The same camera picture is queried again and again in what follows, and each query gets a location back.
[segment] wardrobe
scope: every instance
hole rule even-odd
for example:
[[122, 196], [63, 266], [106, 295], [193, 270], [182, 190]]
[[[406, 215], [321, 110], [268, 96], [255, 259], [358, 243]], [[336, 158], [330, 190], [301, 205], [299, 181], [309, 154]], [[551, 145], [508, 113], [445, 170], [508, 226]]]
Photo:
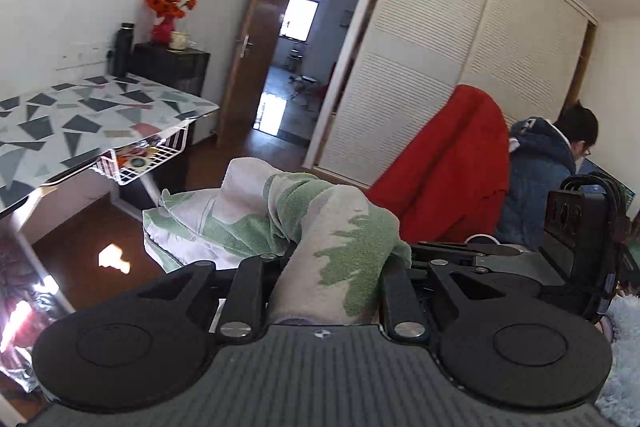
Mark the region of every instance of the wardrobe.
[[556, 118], [591, 19], [573, 0], [369, 0], [368, 14], [310, 152], [315, 169], [361, 186], [458, 84], [490, 94], [507, 125]]

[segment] circular pad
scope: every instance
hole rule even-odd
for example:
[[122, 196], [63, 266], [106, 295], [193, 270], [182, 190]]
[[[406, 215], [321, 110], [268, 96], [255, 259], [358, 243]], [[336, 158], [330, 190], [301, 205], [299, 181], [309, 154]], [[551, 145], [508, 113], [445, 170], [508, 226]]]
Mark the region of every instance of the circular pad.
[[550, 409], [595, 399], [611, 368], [592, 324], [537, 299], [470, 301], [442, 334], [454, 380], [494, 403]]
[[539, 367], [558, 362], [566, 354], [567, 344], [558, 331], [540, 324], [514, 324], [494, 335], [494, 349], [517, 365]]
[[206, 335], [162, 299], [76, 312], [44, 330], [33, 351], [46, 394], [90, 412], [169, 399], [195, 383], [208, 360]]

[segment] blue hooded jacket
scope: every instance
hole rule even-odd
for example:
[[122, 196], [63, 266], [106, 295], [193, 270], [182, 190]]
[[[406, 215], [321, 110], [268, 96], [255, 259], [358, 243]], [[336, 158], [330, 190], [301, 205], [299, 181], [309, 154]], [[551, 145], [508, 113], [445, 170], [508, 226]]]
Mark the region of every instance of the blue hooded jacket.
[[536, 251], [542, 245], [546, 197], [575, 174], [574, 155], [565, 137], [541, 117], [513, 124], [510, 136], [520, 145], [511, 153], [509, 191], [495, 237]]

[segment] black cable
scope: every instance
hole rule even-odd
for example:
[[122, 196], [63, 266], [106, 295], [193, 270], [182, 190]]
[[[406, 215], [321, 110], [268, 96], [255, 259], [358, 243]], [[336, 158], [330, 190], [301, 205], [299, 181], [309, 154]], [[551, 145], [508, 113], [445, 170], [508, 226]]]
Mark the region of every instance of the black cable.
[[[620, 279], [622, 267], [622, 255], [624, 239], [630, 228], [630, 222], [626, 216], [626, 194], [620, 183], [611, 175], [593, 171], [589, 174], [569, 176], [561, 185], [560, 190], [577, 191], [585, 185], [598, 185], [604, 190], [607, 199], [607, 237], [605, 252], [600, 265], [600, 272], [595, 285], [595, 291], [591, 293], [589, 303], [582, 312], [586, 319], [599, 319], [599, 315], [606, 310], [600, 308], [602, 299], [608, 299], [609, 303], [616, 294], [616, 286]], [[595, 300], [601, 301], [593, 310]]]

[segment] black hair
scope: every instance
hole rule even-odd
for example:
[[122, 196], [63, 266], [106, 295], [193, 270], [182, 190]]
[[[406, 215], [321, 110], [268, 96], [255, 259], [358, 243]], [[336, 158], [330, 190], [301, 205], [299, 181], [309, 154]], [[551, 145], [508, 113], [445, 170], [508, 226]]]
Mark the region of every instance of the black hair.
[[554, 126], [572, 144], [584, 141], [586, 147], [591, 147], [598, 139], [598, 119], [580, 101], [565, 109]]

